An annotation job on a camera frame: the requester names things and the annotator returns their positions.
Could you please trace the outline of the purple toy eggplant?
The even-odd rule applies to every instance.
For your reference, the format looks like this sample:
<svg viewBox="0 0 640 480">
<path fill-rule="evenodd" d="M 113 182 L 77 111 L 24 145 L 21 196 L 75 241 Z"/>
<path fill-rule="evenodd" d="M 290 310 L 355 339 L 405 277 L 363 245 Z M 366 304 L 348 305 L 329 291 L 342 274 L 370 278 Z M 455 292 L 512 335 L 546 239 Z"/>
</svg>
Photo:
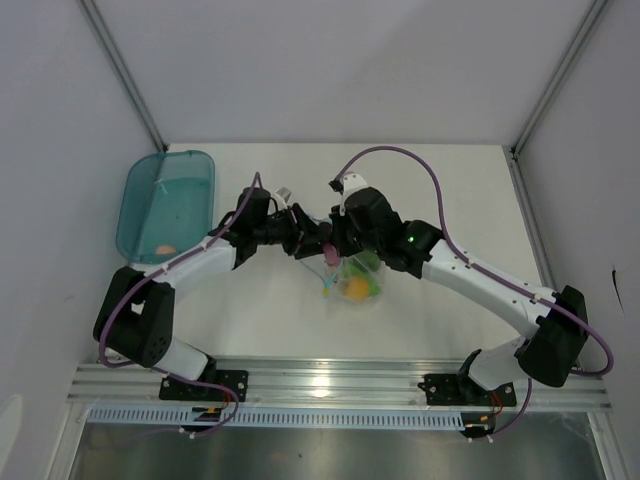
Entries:
<svg viewBox="0 0 640 480">
<path fill-rule="evenodd" d="M 339 265 L 340 255 L 333 245 L 331 245 L 330 243 L 325 243 L 322 246 L 322 250 L 327 265 L 331 267 L 336 267 Z"/>
</svg>

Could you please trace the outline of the clear zip top bag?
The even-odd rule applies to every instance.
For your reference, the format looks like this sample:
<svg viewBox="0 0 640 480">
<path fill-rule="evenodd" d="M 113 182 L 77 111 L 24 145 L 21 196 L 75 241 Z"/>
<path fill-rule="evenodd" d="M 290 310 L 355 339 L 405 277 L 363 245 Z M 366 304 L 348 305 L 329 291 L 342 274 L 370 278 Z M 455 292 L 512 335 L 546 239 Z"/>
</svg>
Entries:
<svg viewBox="0 0 640 480">
<path fill-rule="evenodd" d="M 332 243 L 325 243 L 320 256 L 299 263 L 321 281 L 325 299 L 335 297 L 363 304 L 373 302 L 382 293 L 384 264 L 372 251 L 345 256 Z"/>
</svg>

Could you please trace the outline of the yellow toy lemon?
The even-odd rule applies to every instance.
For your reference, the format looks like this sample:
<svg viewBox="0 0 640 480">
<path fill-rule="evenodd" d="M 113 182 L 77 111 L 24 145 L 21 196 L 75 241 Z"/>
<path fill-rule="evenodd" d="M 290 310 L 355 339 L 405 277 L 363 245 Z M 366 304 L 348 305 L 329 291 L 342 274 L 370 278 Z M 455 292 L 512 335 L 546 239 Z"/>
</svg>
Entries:
<svg viewBox="0 0 640 480">
<path fill-rule="evenodd" d="M 351 301 L 362 302 L 370 296 L 369 282 L 363 277 L 350 277 L 344 282 L 342 294 Z"/>
</svg>

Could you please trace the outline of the pink toy food piece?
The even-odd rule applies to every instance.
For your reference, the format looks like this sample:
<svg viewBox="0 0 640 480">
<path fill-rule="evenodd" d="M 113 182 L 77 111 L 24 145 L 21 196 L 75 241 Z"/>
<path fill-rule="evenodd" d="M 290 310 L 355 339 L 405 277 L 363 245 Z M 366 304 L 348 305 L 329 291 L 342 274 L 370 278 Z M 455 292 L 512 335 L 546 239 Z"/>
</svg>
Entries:
<svg viewBox="0 0 640 480">
<path fill-rule="evenodd" d="M 157 255 L 170 255 L 176 253 L 176 248 L 171 245 L 160 245 L 156 248 Z"/>
</svg>

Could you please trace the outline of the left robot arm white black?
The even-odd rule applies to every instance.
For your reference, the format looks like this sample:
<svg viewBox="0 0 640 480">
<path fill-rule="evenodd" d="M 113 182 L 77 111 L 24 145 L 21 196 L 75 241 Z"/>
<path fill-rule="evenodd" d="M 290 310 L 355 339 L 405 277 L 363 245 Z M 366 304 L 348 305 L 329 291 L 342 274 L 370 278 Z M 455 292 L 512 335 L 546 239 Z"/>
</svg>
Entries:
<svg viewBox="0 0 640 480">
<path fill-rule="evenodd" d="M 328 221 L 313 219 L 299 204 L 281 206 L 263 188 L 244 189 L 236 209 L 195 247 L 150 272 L 125 266 L 114 273 L 93 330 L 100 362 L 156 369 L 182 378 L 192 398 L 209 398 L 217 387 L 207 369 L 212 359 L 175 335 L 177 303 L 239 268 L 261 246 L 279 245 L 300 260 L 322 254 L 330 234 Z"/>
</svg>

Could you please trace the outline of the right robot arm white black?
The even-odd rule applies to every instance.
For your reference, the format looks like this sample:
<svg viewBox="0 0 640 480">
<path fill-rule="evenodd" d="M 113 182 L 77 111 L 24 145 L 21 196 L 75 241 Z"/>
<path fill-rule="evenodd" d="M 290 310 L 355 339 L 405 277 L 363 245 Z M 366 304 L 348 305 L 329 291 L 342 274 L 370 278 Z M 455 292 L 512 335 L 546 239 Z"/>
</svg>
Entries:
<svg viewBox="0 0 640 480">
<path fill-rule="evenodd" d="M 332 207 L 331 241 L 347 257 L 371 251 L 390 269 L 457 292 L 505 321 L 517 337 L 494 349 L 473 351 L 456 374 L 458 395 L 479 403 L 493 390 L 529 377 L 560 388 L 588 338 L 584 295 L 528 287 L 489 267 L 465 260 L 443 231 L 425 221 L 404 221 L 373 187 Z"/>
</svg>

